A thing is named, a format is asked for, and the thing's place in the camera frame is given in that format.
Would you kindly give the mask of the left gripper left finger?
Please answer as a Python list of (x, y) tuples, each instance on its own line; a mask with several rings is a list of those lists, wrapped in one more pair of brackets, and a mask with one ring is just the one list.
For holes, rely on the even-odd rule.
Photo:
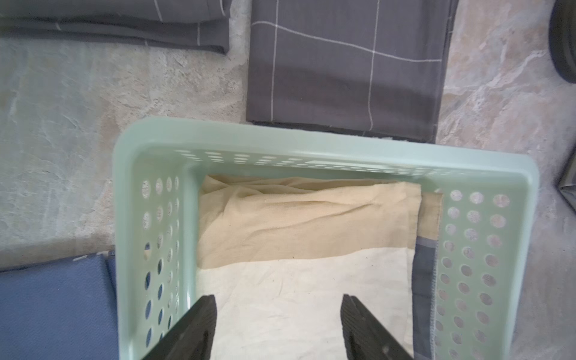
[(209, 360), (215, 337), (217, 316), (215, 296), (201, 296), (144, 359)]

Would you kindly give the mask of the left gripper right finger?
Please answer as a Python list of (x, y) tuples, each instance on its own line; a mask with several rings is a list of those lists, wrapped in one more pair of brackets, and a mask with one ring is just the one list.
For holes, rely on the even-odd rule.
[(340, 320), (349, 360), (411, 360), (412, 356), (355, 296), (344, 294)]

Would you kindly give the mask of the beige cream grey pillowcase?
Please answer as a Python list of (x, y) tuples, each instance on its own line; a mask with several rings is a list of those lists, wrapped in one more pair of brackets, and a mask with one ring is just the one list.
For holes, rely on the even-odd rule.
[(345, 359), (344, 295), (429, 359), (443, 197), (372, 179), (205, 177), (196, 283), (214, 359)]

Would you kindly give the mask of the blue pillowcase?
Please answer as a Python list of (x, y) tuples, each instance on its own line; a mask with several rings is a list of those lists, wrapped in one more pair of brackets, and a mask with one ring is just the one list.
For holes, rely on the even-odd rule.
[(114, 256), (1, 272), (2, 359), (118, 359)]

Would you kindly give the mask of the mint green plastic basket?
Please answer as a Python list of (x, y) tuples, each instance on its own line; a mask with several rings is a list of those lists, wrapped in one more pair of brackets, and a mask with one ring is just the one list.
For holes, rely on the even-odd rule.
[(507, 359), (539, 174), (525, 155), (357, 136), (147, 118), (112, 160), (118, 348), (143, 359), (201, 296), (207, 176), (410, 182), (442, 195), (433, 359)]

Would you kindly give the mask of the dark grey checked pillowcase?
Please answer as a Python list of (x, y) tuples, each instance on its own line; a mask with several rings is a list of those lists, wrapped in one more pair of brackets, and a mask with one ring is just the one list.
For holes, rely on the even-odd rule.
[(246, 119), (433, 143), (456, 1), (254, 1)]
[(1, 36), (225, 54), (231, 1), (1, 0)]

